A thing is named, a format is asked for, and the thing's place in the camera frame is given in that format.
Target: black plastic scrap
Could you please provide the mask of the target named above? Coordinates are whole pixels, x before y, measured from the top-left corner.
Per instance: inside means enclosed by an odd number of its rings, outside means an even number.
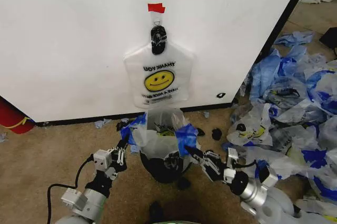
[[[213,140],[215,140],[215,141],[220,140],[221,135],[222,135],[222,132],[221,132],[221,130],[219,128],[216,128],[216,129],[212,130],[212,138],[213,138]]]
[[[181,177],[178,179],[177,186],[179,190],[183,191],[191,186],[191,182],[187,178]]]
[[[201,129],[201,128],[197,128],[198,129],[198,136],[204,136],[205,132]]]
[[[129,125],[133,120],[129,120],[128,122],[123,122],[123,121],[120,121],[117,123],[116,125],[116,131],[120,131],[123,127]]]

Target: red fire extinguisher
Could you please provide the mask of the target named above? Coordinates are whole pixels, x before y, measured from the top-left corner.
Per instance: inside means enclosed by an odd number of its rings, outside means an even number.
[[[0,98],[0,124],[14,133],[25,133],[34,127],[29,117],[3,98]]]

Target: red tape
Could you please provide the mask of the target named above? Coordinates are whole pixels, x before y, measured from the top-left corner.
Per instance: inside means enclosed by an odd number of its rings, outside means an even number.
[[[158,12],[158,13],[164,13],[165,7],[163,7],[163,4],[147,4],[147,8],[149,12]]]

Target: white panel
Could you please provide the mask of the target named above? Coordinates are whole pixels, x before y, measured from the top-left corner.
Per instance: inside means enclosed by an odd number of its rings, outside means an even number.
[[[288,1],[0,0],[0,94],[37,122],[140,111],[122,58],[161,2],[168,38],[196,55],[176,106],[231,102]]]

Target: yellow smiley face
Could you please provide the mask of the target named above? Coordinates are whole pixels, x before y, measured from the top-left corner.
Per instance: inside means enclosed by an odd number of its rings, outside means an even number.
[[[161,70],[145,79],[145,87],[148,91],[161,91],[169,87],[174,81],[174,74],[168,70]]]

